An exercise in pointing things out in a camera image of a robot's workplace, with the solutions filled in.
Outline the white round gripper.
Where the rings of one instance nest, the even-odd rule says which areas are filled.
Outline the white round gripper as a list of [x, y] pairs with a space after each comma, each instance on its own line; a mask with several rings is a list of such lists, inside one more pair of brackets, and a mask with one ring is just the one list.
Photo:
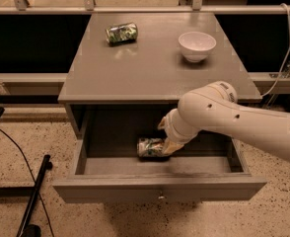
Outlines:
[[161, 119], [158, 130], [165, 130], [167, 138], [164, 141], [162, 154], [169, 156], [183, 148], [198, 134], [198, 129], [184, 121], [177, 109], [172, 109]]

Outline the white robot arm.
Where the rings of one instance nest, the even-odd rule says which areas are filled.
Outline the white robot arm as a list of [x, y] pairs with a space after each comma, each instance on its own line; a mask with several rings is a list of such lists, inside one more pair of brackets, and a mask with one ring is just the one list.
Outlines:
[[290, 113], [244, 107], [236, 101], [235, 89], [223, 81], [182, 95], [158, 125], [167, 135], [162, 154], [173, 154], [206, 130], [290, 162]]

